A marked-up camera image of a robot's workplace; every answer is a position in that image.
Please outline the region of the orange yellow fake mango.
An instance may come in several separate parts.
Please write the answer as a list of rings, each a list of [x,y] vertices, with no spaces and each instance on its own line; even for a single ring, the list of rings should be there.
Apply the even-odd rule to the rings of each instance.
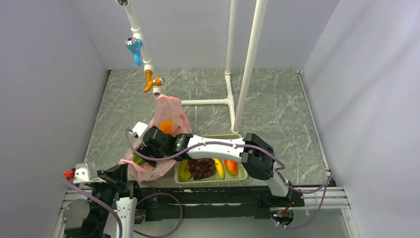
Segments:
[[[171,134],[173,130],[173,122],[171,120],[165,120],[158,125],[158,129],[165,134]]]

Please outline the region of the yellow fake banana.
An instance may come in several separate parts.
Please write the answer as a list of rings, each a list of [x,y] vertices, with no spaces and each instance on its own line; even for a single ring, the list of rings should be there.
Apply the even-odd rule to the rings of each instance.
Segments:
[[[222,164],[221,160],[216,159],[216,158],[213,158],[212,160],[214,161],[214,166],[215,166],[215,169],[216,169],[217,174],[219,176],[219,179],[224,179],[225,178],[225,171],[224,171],[224,167],[223,167],[223,164]]]

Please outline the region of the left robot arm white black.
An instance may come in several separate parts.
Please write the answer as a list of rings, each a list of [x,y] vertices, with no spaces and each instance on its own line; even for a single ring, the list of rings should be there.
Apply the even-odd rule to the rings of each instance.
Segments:
[[[142,194],[135,181],[128,180],[127,164],[98,170],[94,162],[77,164],[63,173],[66,185],[84,195],[71,201],[62,214],[67,238],[108,238],[105,227],[109,216],[117,223],[118,238],[134,236],[135,209]]]

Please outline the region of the pink plastic bag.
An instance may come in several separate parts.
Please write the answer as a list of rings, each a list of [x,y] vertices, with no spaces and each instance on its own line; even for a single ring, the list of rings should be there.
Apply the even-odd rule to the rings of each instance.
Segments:
[[[156,98],[157,111],[149,124],[139,122],[133,128],[138,139],[120,164],[128,164],[128,174],[138,182],[152,181],[164,176],[176,163],[175,160],[153,161],[170,155],[175,137],[192,133],[190,121],[179,98],[160,95]]]

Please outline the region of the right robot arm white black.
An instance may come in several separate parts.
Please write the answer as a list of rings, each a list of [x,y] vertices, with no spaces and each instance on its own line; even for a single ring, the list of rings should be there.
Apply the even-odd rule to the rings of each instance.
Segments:
[[[139,122],[126,134],[141,140],[140,150],[133,148],[132,151],[145,160],[181,162],[216,158],[234,161],[241,164],[250,177],[265,182],[277,205],[284,206],[292,199],[289,182],[280,172],[285,165],[275,157],[273,148],[254,133],[238,139],[213,139],[188,133],[173,136],[156,126]]]

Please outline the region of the dark red fake grapes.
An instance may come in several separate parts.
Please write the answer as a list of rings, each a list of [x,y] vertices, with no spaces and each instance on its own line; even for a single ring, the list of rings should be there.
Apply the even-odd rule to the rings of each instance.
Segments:
[[[194,180],[209,178],[216,172],[215,161],[210,158],[188,160],[188,172]]]

